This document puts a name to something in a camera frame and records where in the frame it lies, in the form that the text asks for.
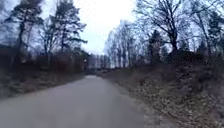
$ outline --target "bare tree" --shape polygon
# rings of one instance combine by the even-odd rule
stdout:
[[[177,50],[178,32],[186,29],[184,0],[137,0],[136,14],[164,31],[173,50]]]

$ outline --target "road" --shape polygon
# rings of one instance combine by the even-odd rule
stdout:
[[[145,117],[95,76],[0,103],[1,128],[144,128]]]

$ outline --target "asphalt road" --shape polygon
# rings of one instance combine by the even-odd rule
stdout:
[[[0,103],[0,128],[143,128],[144,115],[95,76]]]

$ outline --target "tree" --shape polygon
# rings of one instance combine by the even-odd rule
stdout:
[[[160,61],[159,51],[162,45],[161,43],[162,39],[160,33],[157,30],[154,30],[148,45],[151,63],[158,63]]]
[[[182,41],[182,42],[180,43],[180,50],[183,50],[183,51],[190,51],[188,41]]]
[[[46,19],[39,30],[40,42],[44,49],[44,56],[47,58],[47,65],[50,66],[52,50],[56,46],[57,33],[53,16]]]
[[[21,50],[28,47],[23,40],[25,31],[27,30],[27,24],[41,24],[42,19],[40,18],[41,0],[21,0],[19,5],[17,5],[11,12],[9,18],[6,19],[7,22],[14,22],[19,24],[18,40],[16,44],[16,53],[14,59],[17,62],[21,62]]]
[[[209,12],[206,9],[206,6],[203,3],[200,3],[200,1],[191,2],[191,9],[192,9],[192,14],[193,14],[192,21],[201,29],[201,31],[203,33],[203,36],[205,38],[205,42],[207,45],[208,59],[211,62],[212,47],[211,47],[211,42],[209,40],[208,32],[206,30],[206,22],[208,21],[207,16],[208,16]]]
[[[166,46],[163,46],[161,48],[161,60],[163,62],[165,62],[167,60],[167,57],[168,57],[169,53],[168,53],[168,49]]]
[[[137,0],[135,12],[164,31],[177,50],[178,32],[189,26],[183,0]]]
[[[209,18],[209,28],[208,28],[208,34],[209,39],[212,42],[212,46],[216,49],[216,52],[220,52],[218,50],[219,42],[220,42],[220,36],[221,36],[221,26],[220,21],[222,18],[216,13],[212,12]]]
[[[78,16],[79,9],[73,5],[72,0],[63,0],[59,2],[55,14],[55,24],[61,51],[65,47],[72,45],[80,46],[79,43],[87,43],[80,38],[80,32],[83,32],[86,24],[80,22]]]

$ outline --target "forest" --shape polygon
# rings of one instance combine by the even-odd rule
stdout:
[[[81,49],[86,24],[72,0],[55,1],[43,19],[42,0],[21,0],[12,9],[1,0],[1,65],[13,69],[82,71],[88,53]]]
[[[223,63],[223,9],[222,0],[137,0],[136,20],[122,20],[105,43],[111,66],[166,63],[177,51],[188,61]]]

